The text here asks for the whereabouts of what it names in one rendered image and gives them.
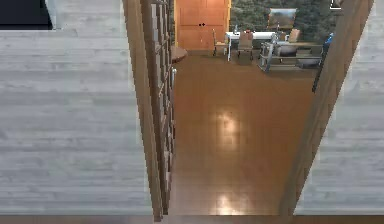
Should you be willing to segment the brown dining chair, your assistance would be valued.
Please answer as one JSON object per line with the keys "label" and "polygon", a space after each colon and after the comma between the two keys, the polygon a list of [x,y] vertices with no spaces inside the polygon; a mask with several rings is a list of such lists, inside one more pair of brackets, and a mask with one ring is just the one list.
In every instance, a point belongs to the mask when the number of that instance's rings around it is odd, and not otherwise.
{"label": "brown dining chair", "polygon": [[250,60],[253,60],[253,34],[249,30],[241,31],[239,35],[237,56],[242,52],[249,52]]}
{"label": "brown dining chair", "polygon": [[213,36],[213,46],[214,46],[213,56],[217,55],[218,49],[222,49],[223,50],[223,54],[226,54],[227,44],[225,42],[220,42],[220,41],[217,40],[216,30],[215,29],[212,30],[212,36]]}

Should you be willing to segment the grey metal shelf table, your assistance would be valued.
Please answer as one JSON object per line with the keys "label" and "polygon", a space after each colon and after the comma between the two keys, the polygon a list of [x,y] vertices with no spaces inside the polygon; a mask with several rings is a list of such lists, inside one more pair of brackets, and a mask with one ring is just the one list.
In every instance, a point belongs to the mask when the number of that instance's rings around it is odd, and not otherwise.
{"label": "grey metal shelf table", "polygon": [[259,67],[266,73],[274,68],[318,67],[322,56],[323,46],[313,42],[264,42],[259,54]]}

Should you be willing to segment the orange wooden cupboard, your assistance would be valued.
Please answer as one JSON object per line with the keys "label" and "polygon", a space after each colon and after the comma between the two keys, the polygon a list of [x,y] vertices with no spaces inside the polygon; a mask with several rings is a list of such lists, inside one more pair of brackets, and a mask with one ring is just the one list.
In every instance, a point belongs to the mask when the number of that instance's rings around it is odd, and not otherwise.
{"label": "orange wooden cupboard", "polygon": [[232,0],[175,0],[176,44],[186,50],[212,50],[229,29]]}

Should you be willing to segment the brown glazed room door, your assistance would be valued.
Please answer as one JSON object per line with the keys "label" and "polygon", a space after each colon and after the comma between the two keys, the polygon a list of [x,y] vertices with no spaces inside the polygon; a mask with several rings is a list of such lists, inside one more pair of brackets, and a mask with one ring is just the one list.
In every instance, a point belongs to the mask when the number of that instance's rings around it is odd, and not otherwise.
{"label": "brown glazed room door", "polygon": [[160,183],[160,217],[169,214],[175,151],[172,59],[169,34],[170,0],[140,0],[149,72],[155,149]]}

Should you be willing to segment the white dining table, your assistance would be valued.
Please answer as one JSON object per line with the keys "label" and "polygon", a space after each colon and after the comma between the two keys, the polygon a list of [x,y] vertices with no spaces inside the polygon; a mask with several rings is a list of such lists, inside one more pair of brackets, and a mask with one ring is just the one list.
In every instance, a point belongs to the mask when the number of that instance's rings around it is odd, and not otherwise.
{"label": "white dining table", "polygon": [[[238,32],[226,32],[225,38],[227,39],[227,60],[231,60],[231,55],[233,51],[232,43],[237,40],[239,44],[239,35],[241,31]],[[250,31],[253,34],[253,41],[254,40],[271,40],[272,37],[275,35],[275,32],[268,32],[268,31],[262,31],[262,32],[253,32]]]}

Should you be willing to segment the round brown wooden table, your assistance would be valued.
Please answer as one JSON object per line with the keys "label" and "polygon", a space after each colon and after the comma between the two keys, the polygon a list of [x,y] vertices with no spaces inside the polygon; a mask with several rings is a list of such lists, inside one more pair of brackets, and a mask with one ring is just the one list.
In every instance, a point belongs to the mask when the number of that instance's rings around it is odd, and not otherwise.
{"label": "round brown wooden table", "polygon": [[187,55],[188,52],[185,49],[177,46],[171,47],[171,59],[173,63],[183,60]]}

